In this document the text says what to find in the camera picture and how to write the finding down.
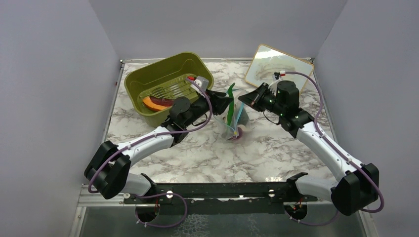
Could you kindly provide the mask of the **clear zip top bag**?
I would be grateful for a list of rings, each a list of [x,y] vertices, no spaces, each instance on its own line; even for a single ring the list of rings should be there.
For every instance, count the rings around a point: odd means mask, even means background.
[[[248,110],[247,105],[243,104],[242,102],[238,100],[239,96],[247,94],[247,93],[248,91],[245,89],[241,89],[241,88],[233,89],[234,115],[232,117],[232,123],[230,126],[227,125],[227,121],[226,121],[228,108],[221,115],[214,116],[214,119],[217,121],[217,124],[218,124],[217,133],[219,135],[219,139],[223,139],[226,141],[233,141],[233,140],[230,140],[230,138],[233,136],[234,132],[237,130],[238,124],[240,123],[245,124],[248,121],[250,121],[251,123],[249,113],[247,112]],[[242,138],[250,132],[244,132]]]

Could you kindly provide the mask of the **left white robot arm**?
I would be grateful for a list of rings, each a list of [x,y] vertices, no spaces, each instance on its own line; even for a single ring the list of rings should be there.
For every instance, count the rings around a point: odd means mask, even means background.
[[[167,119],[152,132],[118,145],[102,143],[84,171],[89,180],[88,191],[111,199],[120,193],[136,195],[148,203],[155,198],[153,181],[145,174],[134,175],[130,168],[142,159],[179,144],[189,133],[187,127],[206,116],[193,128],[203,128],[211,116],[223,113],[233,102],[226,93],[207,90],[195,102],[178,97],[170,107]]]

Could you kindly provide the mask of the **green chili pepper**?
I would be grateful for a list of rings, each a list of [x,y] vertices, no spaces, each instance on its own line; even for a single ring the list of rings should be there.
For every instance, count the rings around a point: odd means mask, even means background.
[[[234,115],[234,95],[233,95],[233,88],[235,86],[235,83],[232,83],[228,90],[227,90],[227,94],[229,97],[232,98],[232,101],[229,104],[229,108],[228,108],[228,112],[227,112],[227,117],[226,117],[226,121],[227,121],[227,125],[230,126],[232,123],[232,117]]]

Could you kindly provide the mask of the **white garlic piece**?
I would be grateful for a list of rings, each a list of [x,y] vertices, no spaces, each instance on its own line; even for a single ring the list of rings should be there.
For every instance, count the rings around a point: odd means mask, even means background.
[[[250,132],[251,131],[251,123],[248,121],[247,123],[240,123],[238,124],[238,128],[240,128],[243,132]]]

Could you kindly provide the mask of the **purple red onion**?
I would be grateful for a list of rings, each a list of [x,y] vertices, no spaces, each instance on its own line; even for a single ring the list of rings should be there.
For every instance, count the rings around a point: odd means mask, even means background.
[[[242,130],[242,128],[241,127],[237,127],[237,130],[234,132],[234,134],[233,134],[233,136],[230,138],[230,140],[233,140],[233,141],[235,141],[235,140],[239,140],[239,139],[241,139],[242,138],[242,136],[243,136],[243,130]]]

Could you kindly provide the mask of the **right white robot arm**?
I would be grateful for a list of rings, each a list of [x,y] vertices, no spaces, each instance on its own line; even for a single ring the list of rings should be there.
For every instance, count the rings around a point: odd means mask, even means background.
[[[294,82],[277,82],[275,92],[263,83],[238,99],[255,111],[278,115],[278,124],[305,144],[335,177],[334,182],[308,174],[289,178],[287,182],[291,184],[285,187],[288,199],[297,201],[304,195],[314,196],[332,202],[341,214],[350,216],[379,198],[378,168],[372,163],[363,164],[330,140],[312,115],[299,106],[299,90]]]

